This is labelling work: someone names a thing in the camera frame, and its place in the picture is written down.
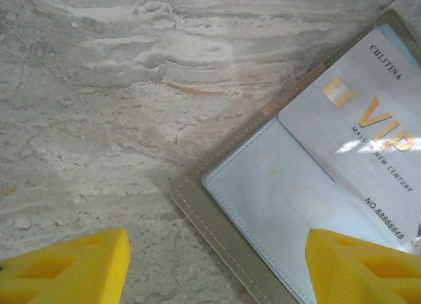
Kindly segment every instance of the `marble surface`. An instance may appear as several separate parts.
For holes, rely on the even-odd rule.
[[[169,185],[392,1],[0,0],[0,259],[126,228],[121,303],[252,303]]]

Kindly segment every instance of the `gold logo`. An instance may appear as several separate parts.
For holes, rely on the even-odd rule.
[[[341,78],[333,79],[323,88],[323,93],[338,108],[342,107],[354,96],[353,92],[343,84]]]

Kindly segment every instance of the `gray marble countertop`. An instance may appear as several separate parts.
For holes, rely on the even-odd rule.
[[[392,1],[0,0],[0,259],[126,228],[121,303],[252,303],[170,183]]]

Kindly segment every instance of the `white card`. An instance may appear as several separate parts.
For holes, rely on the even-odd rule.
[[[278,115],[402,243],[421,220],[421,77],[371,31]]]

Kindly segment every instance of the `yellow plastic piece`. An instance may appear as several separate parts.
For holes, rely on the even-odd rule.
[[[311,230],[306,260],[318,304],[421,304],[421,257]]]
[[[0,261],[0,304],[118,304],[130,261],[107,230]]]

